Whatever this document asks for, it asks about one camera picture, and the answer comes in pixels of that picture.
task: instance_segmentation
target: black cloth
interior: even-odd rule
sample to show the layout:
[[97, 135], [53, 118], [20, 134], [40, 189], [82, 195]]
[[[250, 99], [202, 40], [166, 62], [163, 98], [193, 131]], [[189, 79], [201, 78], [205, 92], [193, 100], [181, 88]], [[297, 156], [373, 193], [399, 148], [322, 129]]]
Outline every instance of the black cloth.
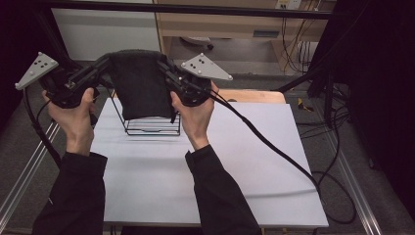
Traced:
[[[107, 159], [95, 154], [91, 157], [68, 153], [64, 156], [61, 172], [51, 192], [53, 204], [49, 202], [37, 217], [32, 234], [102, 234], [105, 206], [102, 176]], [[204, 235], [261, 234], [241, 189], [223, 168], [210, 145], [194, 153], [188, 152], [186, 162], [195, 181]], [[149, 230], [143, 227], [125, 227], [122, 234], [157, 234], [155, 232], [202, 234], [198, 228], [168, 231], [166, 228]]]
[[103, 234], [107, 158], [65, 153], [49, 200], [32, 235]]
[[124, 50], [106, 54], [96, 64], [106, 59], [110, 62], [105, 73], [110, 76], [122, 104], [124, 119], [175, 117], [165, 75], [158, 66], [158, 61], [167, 61], [166, 55], [157, 51]]

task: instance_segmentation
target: black garment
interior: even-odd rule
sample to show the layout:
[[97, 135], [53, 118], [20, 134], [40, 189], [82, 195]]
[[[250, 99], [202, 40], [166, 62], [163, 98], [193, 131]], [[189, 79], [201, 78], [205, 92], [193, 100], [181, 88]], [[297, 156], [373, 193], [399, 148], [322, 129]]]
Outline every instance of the black garment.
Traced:
[[[80, 158], [87, 157], [66, 154], [51, 192], [53, 205], [48, 203], [38, 216], [33, 235], [102, 234], [105, 198], [102, 175], [106, 159], [92, 156], [96, 157], [82, 165]], [[92, 161], [96, 161], [97, 165], [89, 173], [88, 168], [93, 168]], [[195, 181], [204, 235], [261, 234], [241, 189], [223, 168], [210, 145], [192, 154], [188, 152], [186, 162]], [[123, 234], [139, 234], [137, 229], [129, 227]], [[142, 234], [154, 234], [146, 231]]]

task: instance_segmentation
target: metal rail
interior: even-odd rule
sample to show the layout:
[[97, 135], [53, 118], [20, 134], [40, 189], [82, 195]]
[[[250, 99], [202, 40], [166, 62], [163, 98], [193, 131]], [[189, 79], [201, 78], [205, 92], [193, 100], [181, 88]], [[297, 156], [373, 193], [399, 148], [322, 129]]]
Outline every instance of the metal rail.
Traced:
[[[49, 125], [46, 131], [46, 135], [48, 135], [51, 143], [55, 139], [59, 129], [60, 128], [58, 124], [55, 122], [52, 122]], [[19, 176], [19, 179], [16, 181], [6, 200], [3, 202], [3, 205], [0, 208], [0, 234], [2, 234], [3, 230], [6, 228], [7, 223], [12, 217], [13, 212], [15, 211], [25, 190], [30, 184], [33, 175], [36, 173], [37, 169], [42, 163], [46, 152], [46, 147], [43, 145], [42, 141], [40, 141], [40, 143], [37, 145], [36, 150], [33, 152], [30, 160], [27, 162], [27, 165], [24, 167], [24, 170]]]
[[220, 6], [195, 6], [175, 4], [145, 4], [119, 2], [93, 2], [68, 0], [38, 0], [37, 6], [58, 9], [120, 11], [120, 12], [153, 12], [153, 13], [181, 13], [207, 14], [224, 16], [246, 16], [265, 18], [295, 18], [313, 20], [348, 20], [352, 15], [346, 13], [332, 13], [323, 11], [293, 11], [280, 9], [258, 9]]

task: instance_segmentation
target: black wire stand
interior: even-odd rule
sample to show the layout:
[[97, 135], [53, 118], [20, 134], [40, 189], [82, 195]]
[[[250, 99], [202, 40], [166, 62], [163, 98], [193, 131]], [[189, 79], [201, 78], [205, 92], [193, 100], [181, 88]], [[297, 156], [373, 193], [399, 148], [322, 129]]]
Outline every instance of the black wire stand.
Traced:
[[118, 104], [115, 102], [115, 94], [110, 94], [116, 113], [128, 135], [142, 136], [179, 136], [181, 127], [181, 115], [176, 113], [175, 118], [167, 117], [141, 117], [137, 119], [126, 120], [122, 116]]

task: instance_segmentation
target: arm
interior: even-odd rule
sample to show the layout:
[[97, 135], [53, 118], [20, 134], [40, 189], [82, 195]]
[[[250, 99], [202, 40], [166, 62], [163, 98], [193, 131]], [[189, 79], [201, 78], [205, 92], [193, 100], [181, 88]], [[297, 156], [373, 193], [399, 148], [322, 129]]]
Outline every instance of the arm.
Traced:
[[260, 235], [260, 228], [237, 182], [210, 145], [186, 155], [205, 235]]
[[66, 152], [32, 234], [102, 234], [106, 163], [107, 158], [97, 154], [85, 157]]
[[213, 112], [212, 99], [198, 107], [185, 107], [174, 92], [172, 106], [180, 112], [183, 129], [194, 153], [186, 161], [195, 181], [195, 194], [205, 235], [259, 235], [260, 228], [237, 182], [223, 168], [208, 142], [208, 123]]
[[[43, 97], [48, 101], [45, 92]], [[107, 158], [90, 153], [94, 132], [89, 114], [93, 111], [93, 89], [85, 91], [74, 109], [48, 104], [49, 115], [67, 136], [67, 152], [32, 234], [102, 234]]]

